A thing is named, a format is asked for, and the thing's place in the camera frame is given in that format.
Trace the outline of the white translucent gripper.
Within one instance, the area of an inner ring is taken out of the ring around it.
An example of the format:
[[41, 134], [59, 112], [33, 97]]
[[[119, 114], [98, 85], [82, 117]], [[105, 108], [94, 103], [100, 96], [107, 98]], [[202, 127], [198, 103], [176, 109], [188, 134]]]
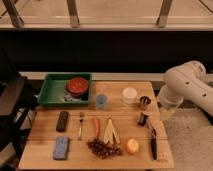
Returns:
[[160, 89], [157, 99], [161, 105], [160, 118], [162, 120], [167, 120], [169, 117], [171, 117], [183, 102], [183, 97], [173, 92], [166, 85]]

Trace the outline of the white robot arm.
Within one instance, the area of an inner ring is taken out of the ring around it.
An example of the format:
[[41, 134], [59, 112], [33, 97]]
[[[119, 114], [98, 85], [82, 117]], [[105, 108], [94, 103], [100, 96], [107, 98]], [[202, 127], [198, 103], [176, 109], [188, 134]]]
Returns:
[[206, 69], [199, 61], [170, 68], [164, 74], [165, 85], [158, 94], [165, 108], [177, 108], [188, 99], [213, 119], [213, 87], [206, 83]]

